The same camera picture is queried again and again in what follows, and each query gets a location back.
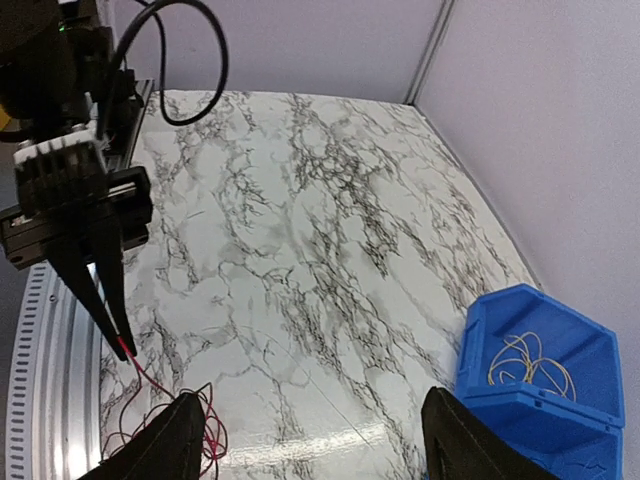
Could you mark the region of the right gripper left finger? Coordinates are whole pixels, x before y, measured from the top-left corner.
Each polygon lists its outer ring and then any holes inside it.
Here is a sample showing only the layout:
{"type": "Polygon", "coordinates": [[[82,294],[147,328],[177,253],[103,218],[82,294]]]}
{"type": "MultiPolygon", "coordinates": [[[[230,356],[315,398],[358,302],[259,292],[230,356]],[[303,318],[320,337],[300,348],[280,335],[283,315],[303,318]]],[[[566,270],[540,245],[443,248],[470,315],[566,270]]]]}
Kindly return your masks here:
{"type": "Polygon", "coordinates": [[[194,393],[183,393],[121,451],[83,478],[197,479],[204,429],[199,398],[194,393]]]}

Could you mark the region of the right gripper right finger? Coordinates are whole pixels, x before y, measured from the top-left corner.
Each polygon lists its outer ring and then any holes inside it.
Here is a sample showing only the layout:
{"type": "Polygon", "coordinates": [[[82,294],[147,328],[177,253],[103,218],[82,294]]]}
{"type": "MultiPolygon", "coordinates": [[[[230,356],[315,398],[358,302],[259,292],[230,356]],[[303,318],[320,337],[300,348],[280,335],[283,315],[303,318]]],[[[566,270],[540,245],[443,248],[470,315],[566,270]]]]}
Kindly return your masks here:
{"type": "Polygon", "coordinates": [[[553,479],[508,446],[442,387],[428,391],[421,408],[430,479],[553,479]]]}

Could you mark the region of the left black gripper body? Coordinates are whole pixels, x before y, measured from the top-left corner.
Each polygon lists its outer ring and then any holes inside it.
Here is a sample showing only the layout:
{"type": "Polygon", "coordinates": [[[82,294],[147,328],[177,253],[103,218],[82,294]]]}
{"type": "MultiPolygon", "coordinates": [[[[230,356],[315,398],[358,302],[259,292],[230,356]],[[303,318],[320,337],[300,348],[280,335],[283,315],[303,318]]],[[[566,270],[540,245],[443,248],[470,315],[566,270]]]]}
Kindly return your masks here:
{"type": "Polygon", "coordinates": [[[1,136],[17,146],[7,259],[120,269],[151,218],[148,176],[129,163],[145,104],[91,2],[2,3],[1,104],[20,124],[1,136]]]}

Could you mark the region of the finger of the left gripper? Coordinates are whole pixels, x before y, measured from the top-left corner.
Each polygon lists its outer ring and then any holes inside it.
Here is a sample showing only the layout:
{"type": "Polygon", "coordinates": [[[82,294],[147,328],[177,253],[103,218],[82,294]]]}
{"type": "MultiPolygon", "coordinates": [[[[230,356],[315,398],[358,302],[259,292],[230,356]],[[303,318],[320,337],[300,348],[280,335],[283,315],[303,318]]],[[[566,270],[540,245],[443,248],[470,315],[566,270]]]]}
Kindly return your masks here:
{"type": "Polygon", "coordinates": [[[109,215],[95,221],[89,227],[89,239],[105,300],[118,333],[115,345],[124,351],[123,356],[127,352],[136,356],[137,349],[125,308],[122,234],[118,218],[109,215]]]}
{"type": "Polygon", "coordinates": [[[77,300],[85,307],[116,356],[121,361],[126,361],[127,354],[118,340],[116,329],[109,318],[78,245],[73,240],[54,239],[47,244],[47,260],[77,300]]]}

